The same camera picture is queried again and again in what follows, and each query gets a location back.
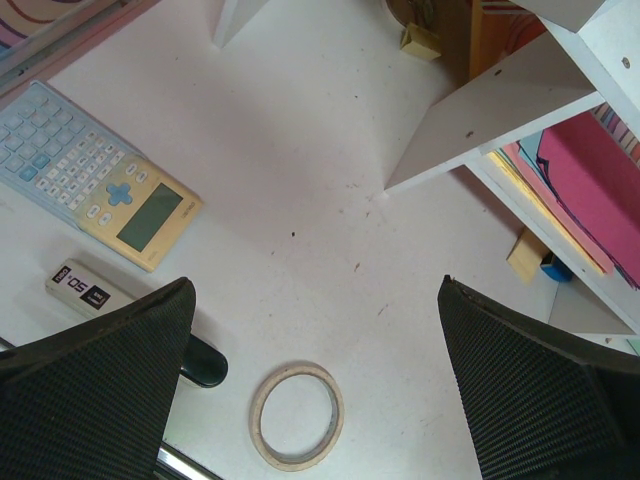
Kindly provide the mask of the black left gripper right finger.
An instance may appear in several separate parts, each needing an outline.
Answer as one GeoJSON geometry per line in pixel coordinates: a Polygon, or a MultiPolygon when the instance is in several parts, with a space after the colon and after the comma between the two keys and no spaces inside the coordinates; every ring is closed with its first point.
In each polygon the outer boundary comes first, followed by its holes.
{"type": "Polygon", "coordinates": [[[445,276],[438,311],[485,479],[636,479],[639,359],[445,276]]]}

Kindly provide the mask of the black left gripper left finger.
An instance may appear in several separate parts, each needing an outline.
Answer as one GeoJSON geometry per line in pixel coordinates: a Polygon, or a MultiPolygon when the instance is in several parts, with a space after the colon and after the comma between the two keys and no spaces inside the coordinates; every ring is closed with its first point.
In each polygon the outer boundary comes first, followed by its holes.
{"type": "Polygon", "coordinates": [[[2,478],[153,478],[195,306],[182,277],[2,353],[2,478]]]}

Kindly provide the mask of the blue microfiber duster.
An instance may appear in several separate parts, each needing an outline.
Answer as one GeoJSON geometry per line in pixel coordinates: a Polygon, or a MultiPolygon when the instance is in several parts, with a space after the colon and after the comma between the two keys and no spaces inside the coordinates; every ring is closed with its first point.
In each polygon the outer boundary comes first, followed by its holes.
{"type": "Polygon", "coordinates": [[[567,283],[573,279],[573,272],[553,252],[542,259],[540,269],[558,283],[567,283]]]}

